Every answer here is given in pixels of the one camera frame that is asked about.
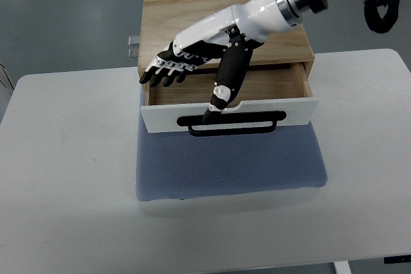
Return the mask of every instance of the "wooden box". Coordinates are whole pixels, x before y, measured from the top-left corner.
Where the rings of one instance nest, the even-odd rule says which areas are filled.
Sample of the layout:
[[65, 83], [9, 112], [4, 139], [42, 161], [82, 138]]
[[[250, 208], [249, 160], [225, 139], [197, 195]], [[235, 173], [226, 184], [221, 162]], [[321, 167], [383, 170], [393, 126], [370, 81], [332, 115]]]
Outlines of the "wooden box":
[[[219, 10], [247, 1], [144, 0], [140, 76], [180, 31]], [[198, 67], [183, 83], [167, 88], [161, 84], [154, 88], [143, 85], [141, 112], [148, 131], [186, 130], [176, 125], [179, 116], [203, 114], [211, 99], [219, 61], [211, 60]], [[307, 81], [313, 61], [314, 54], [302, 26], [288, 33], [271, 34], [262, 47], [254, 50], [243, 86], [225, 112], [278, 110], [280, 104], [288, 116], [278, 125], [307, 124], [317, 104]]]

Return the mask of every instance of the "robotic hand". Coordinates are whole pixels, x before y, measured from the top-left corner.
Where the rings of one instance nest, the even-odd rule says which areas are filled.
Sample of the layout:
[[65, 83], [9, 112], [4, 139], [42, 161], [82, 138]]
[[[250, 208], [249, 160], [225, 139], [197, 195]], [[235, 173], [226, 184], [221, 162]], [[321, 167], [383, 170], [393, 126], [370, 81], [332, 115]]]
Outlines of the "robotic hand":
[[[325, 0], [319, 0], [326, 7]], [[235, 4], [181, 31], [146, 68], [140, 83], [164, 87], [184, 81], [213, 58], [221, 58], [211, 103], [203, 123], [233, 101], [243, 83], [253, 50], [262, 46], [270, 33], [290, 31], [309, 10], [305, 0], [250, 0]]]

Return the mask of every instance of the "white drawer front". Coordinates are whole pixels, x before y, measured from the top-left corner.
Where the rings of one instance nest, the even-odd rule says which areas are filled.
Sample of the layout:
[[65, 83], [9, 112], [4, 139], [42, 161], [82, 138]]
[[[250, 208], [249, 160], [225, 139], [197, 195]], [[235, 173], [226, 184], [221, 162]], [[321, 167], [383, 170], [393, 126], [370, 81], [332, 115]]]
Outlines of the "white drawer front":
[[[278, 121], [278, 126], [305, 125], [308, 124], [317, 106], [317, 98], [292, 98], [292, 99], [262, 99], [257, 101], [242, 101], [238, 106], [226, 108], [224, 113], [229, 112], [262, 112], [280, 110], [287, 117]], [[202, 115], [208, 108], [208, 103], [176, 104], [176, 105], [153, 105], [142, 106], [143, 115], [149, 133], [181, 132], [187, 131], [186, 126], [179, 126], [177, 119], [181, 116]], [[261, 124], [244, 123], [241, 127], [261, 126]], [[224, 128], [238, 127], [238, 124], [225, 124]]]

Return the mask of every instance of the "blue cushion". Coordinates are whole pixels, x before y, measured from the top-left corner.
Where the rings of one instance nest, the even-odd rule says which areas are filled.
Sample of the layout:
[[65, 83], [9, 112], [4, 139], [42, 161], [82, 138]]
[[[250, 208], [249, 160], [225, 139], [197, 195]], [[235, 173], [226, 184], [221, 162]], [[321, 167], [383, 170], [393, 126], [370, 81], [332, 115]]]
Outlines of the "blue cushion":
[[322, 187], [327, 179], [311, 123], [266, 134], [193, 137], [148, 133], [140, 114], [140, 201]]

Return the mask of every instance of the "gray floor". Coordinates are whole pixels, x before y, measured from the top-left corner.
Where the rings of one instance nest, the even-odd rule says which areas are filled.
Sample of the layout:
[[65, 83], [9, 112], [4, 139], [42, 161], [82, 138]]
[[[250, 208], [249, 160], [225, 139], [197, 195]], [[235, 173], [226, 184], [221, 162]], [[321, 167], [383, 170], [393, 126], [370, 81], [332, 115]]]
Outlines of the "gray floor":
[[[329, 10], [304, 18], [315, 53], [391, 48], [411, 68], [411, 0], [402, 0], [390, 33], [368, 30], [360, 0], [328, 0]], [[127, 38], [139, 34], [143, 0], [0, 0], [0, 59], [16, 82], [27, 74], [136, 65]], [[355, 273], [411, 273], [382, 259], [351, 262]], [[334, 273], [331, 264], [242, 273]]]

